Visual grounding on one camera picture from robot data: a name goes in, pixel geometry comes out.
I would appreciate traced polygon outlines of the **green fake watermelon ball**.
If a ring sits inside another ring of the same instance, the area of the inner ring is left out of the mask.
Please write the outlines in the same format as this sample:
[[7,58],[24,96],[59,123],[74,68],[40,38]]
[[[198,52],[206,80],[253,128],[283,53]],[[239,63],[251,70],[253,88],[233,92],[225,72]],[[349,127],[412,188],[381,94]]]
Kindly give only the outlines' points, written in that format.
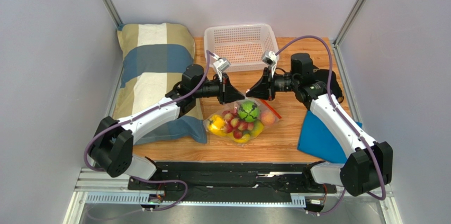
[[246,122],[254,122],[259,118],[260,108],[257,103],[253,101],[241,102],[238,107],[237,114],[240,119]]

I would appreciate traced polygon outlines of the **clear zip top bag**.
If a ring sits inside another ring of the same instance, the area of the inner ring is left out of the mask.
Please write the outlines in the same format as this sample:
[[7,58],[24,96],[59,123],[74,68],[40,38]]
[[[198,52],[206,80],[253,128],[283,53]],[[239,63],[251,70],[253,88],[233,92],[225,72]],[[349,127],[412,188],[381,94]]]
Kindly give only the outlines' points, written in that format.
[[282,117],[266,101],[246,98],[225,104],[203,122],[206,132],[244,145]]

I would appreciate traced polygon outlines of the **red fake lychee bunch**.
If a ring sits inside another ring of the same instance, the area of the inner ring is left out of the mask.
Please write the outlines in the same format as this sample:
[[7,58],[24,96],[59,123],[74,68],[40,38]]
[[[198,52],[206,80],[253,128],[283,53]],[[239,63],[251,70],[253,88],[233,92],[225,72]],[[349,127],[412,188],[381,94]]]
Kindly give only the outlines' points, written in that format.
[[252,129],[253,124],[252,122],[246,122],[239,118],[237,112],[226,110],[222,112],[222,117],[224,118],[226,124],[225,124],[225,132],[226,136],[233,139],[240,139],[243,134],[248,133],[250,129]]

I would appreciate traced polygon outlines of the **orange fake peach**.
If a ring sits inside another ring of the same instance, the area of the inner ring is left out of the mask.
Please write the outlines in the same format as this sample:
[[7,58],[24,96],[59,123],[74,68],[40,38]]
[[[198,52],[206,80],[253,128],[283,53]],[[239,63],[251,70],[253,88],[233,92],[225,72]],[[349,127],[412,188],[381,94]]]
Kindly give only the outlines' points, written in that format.
[[260,121],[264,126],[272,126],[277,121],[277,116],[270,110],[262,111]]

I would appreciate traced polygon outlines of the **yellow fake bell pepper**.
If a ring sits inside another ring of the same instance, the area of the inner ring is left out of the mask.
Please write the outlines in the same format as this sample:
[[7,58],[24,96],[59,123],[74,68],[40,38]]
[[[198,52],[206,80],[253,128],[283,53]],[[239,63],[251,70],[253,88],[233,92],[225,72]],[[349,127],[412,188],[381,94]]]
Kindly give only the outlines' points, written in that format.
[[214,114],[210,118],[208,118],[206,128],[207,131],[209,131],[214,135],[225,137],[226,136],[225,126],[226,122],[224,118],[218,114]]

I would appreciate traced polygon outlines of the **yellow fake lemon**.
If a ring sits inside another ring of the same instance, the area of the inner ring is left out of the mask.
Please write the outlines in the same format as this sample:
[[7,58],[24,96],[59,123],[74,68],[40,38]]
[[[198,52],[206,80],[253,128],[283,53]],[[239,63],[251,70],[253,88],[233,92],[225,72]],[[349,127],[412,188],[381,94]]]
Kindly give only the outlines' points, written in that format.
[[243,134],[240,139],[233,138],[232,140],[238,144],[246,144],[251,139],[251,135],[246,133]]

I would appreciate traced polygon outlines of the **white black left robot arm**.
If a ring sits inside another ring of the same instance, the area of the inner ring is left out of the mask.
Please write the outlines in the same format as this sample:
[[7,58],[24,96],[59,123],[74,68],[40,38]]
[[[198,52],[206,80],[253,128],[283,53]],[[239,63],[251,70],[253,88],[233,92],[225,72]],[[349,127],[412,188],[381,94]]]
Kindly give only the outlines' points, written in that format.
[[105,171],[112,178],[125,174],[148,181],[157,166],[149,158],[135,155],[134,144],[161,125],[186,115],[198,99],[208,97],[217,98],[220,104],[245,99],[231,85],[227,74],[217,73],[209,80],[202,66],[189,65],[181,80],[156,104],[118,120],[103,118],[85,148],[84,157],[91,158],[99,165],[98,171]]

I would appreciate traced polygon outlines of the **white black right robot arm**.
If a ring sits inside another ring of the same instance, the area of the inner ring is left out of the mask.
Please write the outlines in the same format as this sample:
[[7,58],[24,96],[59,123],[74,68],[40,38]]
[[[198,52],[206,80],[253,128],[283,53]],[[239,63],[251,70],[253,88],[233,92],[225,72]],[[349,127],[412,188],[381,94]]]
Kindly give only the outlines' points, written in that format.
[[267,67],[247,97],[272,101],[277,92],[293,92],[331,132],[347,158],[344,164],[311,164],[304,171],[311,183],[341,186],[352,196],[381,189],[379,199],[384,199],[392,178],[393,149],[387,142],[375,141],[343,110],[331,90],[332,69],[321,81],[307,53],[291,55],[291,70],[282,75],[276,73],[278,54],[266,51],[262,61]]

